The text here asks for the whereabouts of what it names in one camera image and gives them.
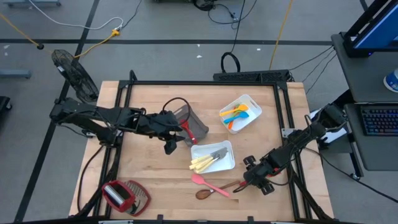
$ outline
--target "blue monitor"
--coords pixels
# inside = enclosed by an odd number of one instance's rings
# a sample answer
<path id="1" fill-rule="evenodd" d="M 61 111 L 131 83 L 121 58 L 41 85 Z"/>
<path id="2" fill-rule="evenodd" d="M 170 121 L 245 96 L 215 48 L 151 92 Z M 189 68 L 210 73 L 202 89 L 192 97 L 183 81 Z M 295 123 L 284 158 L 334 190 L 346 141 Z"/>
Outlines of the blue monitor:
<path id="1" fill-rule="evenodd" d="M 380 51 L 398 52 L 398 0 L 375 0 L 344 38 L 350 57 L 367 57 Z"/>

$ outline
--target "yellow cable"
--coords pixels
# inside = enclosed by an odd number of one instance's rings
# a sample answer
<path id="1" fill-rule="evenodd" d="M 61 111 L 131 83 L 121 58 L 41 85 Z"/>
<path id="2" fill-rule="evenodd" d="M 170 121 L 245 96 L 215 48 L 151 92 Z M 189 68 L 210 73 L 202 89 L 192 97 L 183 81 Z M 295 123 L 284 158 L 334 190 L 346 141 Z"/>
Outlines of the yellow cable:
<path id="1" fill-rule="evenodd" d="M 2 19 L 4 19 L 4 21 L 6 21 L 12 28 L 14 28 L 16 31 L 18 31 L 18 33 L 20 33 L 21 35 L 23 35 L 27 40 L 29 40 L 32 44 L 36 45 L 36 47 L 40 46 L 36 41 L 32 40 L 30 37 L 28 37 L 25 33 L 23 33 L 21 30 L 19 30 L 14 24 L 12 24 L 12 22 L 10 20 L 8 20 L 3 14 L 0 13 L 0 17 Z"/>
<path id="2" fill-rule="evenodd" d="M 78 57 L 81 57 L 81 56 L 87 54 L 87 53 L 88 53 L 89 51 L 91 51 L 93 48 L 95 48 L 95 47 L 97 47 L 97 46 L 99 46 L 99 45 L 101 45 L 101 44 L 107 42 L 110 38 L 112 38 L 112 37 L 114 37 L 114 36 L 117 36 L 117 35 L 120 35 L 120 32 L 117 31 L 117 30 L 112 30 L 112 34 L 111 34 L 108 38 L 104 39 L 103 41 L 101 41 L 101 42 L 98 43 L 98 44 L 95 44 L 95 45 L 91 46 L 91 47 L 90 47 L 89 49 L 87 49 L 84 53 L 81 53 L 80 55 L 74 56 L 74 58 L 78 58 Z"/>
<path id="3" fill-rule="evenodd" d="M 282 36 L 282 32 L 284 30 L 284 26 L 285 26 L 285 23 L 286 23 L 286 20 L 287 20 L 287 16 L 289 15 L 290 9 L 292 8 L 292 4 L 293 4 L 293 0 L 290 0 L 289 7 L 287 8 L 287 11 L 286 11 L 285 19 L 284 19 L 284 21 L 282 23 L 282 26 L 280 27 L 278 39 L 276 40 L 276 44 L 275 44 L 275 47 L 274 47 L 274 52 L 272 53 L 271 62 L 269 64 L 269 70 L 271 70 L 272 61 L 274 60 L 275 53 L 276 53 L 276 48 L 278 48 L 279 39 Z"/>

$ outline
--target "plastic spoon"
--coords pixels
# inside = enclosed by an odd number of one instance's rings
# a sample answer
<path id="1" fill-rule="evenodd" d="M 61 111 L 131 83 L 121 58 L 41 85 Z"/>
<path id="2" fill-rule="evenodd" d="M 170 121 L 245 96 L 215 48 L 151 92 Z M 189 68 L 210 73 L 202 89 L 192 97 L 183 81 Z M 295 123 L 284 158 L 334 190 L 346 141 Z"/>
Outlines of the plastic spoon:
<path id="1" fill-rule="evenodd" d="M 224 124 L 228 124 L 229 122 L 231 122 L 231 121 L 233 121 L 235 119 L 238 119 L 238 118 L 248 118 L 248 117 L 249 117 L 249 114 L 244 112 L 244 111 L 242 111 L 239 115 L 237 115 L 237 116 L 235 116 L 233 118 L 228 118 L 228 119 L 224 120 Z"/>
<path id="2" fill-rule="evenodd" d="M 229 110 L 229 111 L 225 111 L 225 112 L 220 113 L 220 116 L 225 116 L 225 115 L 228 115 L 228 114 L 230 114 L 230 113 L 234 113 L 235 111 L 238 111 L 238 110 L 245 111 L 245 110 L 248 110 L 248 109 L 249 109 L 249 108 L 248 108 L 248 106 L 246 106 L 246 105 L 239 105 L 238 108 L 236 108 L 236 109 L 233 109 L 233 110 Z"/>
<path id="3" fill-rule="evenodd" d="M 242 111 L 235 111 L 235 112 L 234 112 L 234 115 L 232 115 L 232 116 L 239 115 L 240 112 L 242 112 Z M 228 124 L 228 129 L 229 129 L 229 130 L 232 128 L 232 125 L 233 125 L 233 124 L 234 124 L 234 121 L 229 122 L 229 124 Z"/>
<path id="4" fill-rule="evenodd" d="M 240 181 L 238 181 L 238 180 L 235 180 L 234 182 L 232 182 L 232 183 L 229 183 L 229 184 L 227 184 L 227 185 L 224 185 L 224 186 L 222 186 L 222 187 L 220 187 L 220 189 L 225 189 L 225 188 L 227 188 L 227 187 L 231 187 L 231 186 L 234 186 L 235 184 L 240 184 Z M 213 189 L 206 189 L 206 190 L 199 190 L 196 194 L 195 194 L 195 196 L 196 196 L 196 198 L 197 199 L 199 199 L 199 200 L 203 200 L 203 199 L 206 199 L 206 198 L 208 198 L 212 193 L 214 193 L 215 191 L 213 190 Z"/>
<path id="5" fill-rule="evenodd" d="M 193 181 L 194 183 L 196 183 L 196 184 L 204 184 L 204 185 L 206 185 L 207 187 L 209 187 L 209 188 L 211 188 L 211 189 L 217 191 L 218 193 L 224 195 L 225 197 L 229 197 L 229 193 L 228 193 L 228 192 L 226 192 L 226 191 L 224 191 L 224 190 L 221 190 L 221 189 L 219 189 L 218 187 L 215 187 L 215 186 L 213 186 L 213 185 L 211 185 L 211 184 L 206 183 L 206 181 L 204 180 L 204 178 L 203 178 L 201 175 L 199 175 L 199 174 L 192 174 L 192 181 Z"/>

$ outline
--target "keyboard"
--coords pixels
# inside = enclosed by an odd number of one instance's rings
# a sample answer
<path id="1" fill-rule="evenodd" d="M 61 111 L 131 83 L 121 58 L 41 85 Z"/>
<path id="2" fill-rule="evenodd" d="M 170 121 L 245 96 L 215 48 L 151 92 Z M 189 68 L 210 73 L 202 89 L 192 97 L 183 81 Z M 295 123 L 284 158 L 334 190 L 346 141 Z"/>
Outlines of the keyboard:
<path id="1" fill-rule="evenodd" d="M 360 106 L 364 134 L 398 136 L 398 106 Z"/>
<path id="2" fill-rule="evenodd" d="M 291 82 L 293 80 L 288 70 L 269 70 L 256 72 L 230 72 L 216 73 L 213 75 L 214 81 L 230 82 Z"/>

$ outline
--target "black fan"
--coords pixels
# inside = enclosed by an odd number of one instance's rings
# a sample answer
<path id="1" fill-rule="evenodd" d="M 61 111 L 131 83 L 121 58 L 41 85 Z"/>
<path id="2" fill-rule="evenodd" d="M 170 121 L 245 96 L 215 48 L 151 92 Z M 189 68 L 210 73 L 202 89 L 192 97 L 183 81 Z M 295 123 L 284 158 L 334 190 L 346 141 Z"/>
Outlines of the black fan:
<path id="1" fill-rule="evenodd" d="M 77 98 L 85 103 L 97 101 L 97 87 L 83 66 L 74 60 L 73 55 L 66 50 L 54 50 L 51 58 L 61 75 L 75 89 Z"/>

